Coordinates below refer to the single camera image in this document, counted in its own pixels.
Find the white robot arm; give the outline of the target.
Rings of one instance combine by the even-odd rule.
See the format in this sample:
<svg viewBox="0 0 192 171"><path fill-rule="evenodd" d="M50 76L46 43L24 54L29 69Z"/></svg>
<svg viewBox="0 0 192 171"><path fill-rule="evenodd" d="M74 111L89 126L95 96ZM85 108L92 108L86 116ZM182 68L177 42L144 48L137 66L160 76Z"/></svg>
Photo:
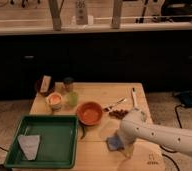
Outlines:
<svg viewBox="0 0 192 171"><path fill-rule="evenodd" d="M147 123L146 119L143 111L133 109L121 120L117 135L124 146L140 138L192 157L192 130Z"/></svg>

